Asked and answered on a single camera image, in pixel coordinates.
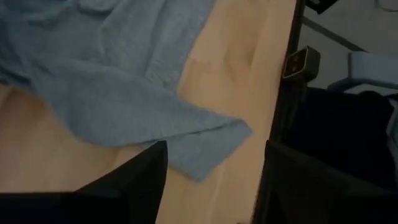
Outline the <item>black aluminium table frame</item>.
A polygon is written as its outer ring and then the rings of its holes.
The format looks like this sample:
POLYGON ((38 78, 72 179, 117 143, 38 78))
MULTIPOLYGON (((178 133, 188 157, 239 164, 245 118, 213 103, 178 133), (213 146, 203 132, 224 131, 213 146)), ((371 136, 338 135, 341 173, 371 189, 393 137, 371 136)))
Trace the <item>black aluminium table frame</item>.
MULTIPOLYGON (((285 59, 295 53, 298 49, 300 31, 302 26, 302 18, 305 10, 306 0, 295 0, 294 14, 292 25, 290 26, 290 35, 285 53, 285 59)), ((295 107, 300 98, 301 84, 296 84, 280 79, 279 92, 277 95, 277 103, 274 111, 274 118, 269 140, 281 142, 284 138, 287 128, 293 120, 295 107)))

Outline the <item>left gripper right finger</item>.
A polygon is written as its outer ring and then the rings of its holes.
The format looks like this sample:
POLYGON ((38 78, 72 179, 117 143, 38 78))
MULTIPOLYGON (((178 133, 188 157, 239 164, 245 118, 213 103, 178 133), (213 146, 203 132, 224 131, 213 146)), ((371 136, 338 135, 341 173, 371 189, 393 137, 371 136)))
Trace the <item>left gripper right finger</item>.
POLYGON ((251 224, 378 224, 384 189, 267 141, 251 224))

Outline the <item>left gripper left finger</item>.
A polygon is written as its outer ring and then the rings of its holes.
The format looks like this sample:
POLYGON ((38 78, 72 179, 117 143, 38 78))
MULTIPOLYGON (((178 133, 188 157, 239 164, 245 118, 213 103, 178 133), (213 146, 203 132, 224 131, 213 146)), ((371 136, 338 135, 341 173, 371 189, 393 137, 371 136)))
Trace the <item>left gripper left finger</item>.
POLYGON ((158 141, 77 192, 113 199, 100 206, 109 224, 155 224, 167 166, 167 142, 158 141))

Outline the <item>grey t-shirt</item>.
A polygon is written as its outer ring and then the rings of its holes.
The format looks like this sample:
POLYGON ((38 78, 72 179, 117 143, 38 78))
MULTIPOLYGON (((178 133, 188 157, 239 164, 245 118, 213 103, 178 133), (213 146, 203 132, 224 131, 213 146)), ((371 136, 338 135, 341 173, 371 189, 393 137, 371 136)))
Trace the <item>grey t-shirt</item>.
POLYGON ((251 134, 177 95, 216 0, 0 0, 0 80, 47 102, 102 146, 167 141, 170 165, 203 180, 251 134))

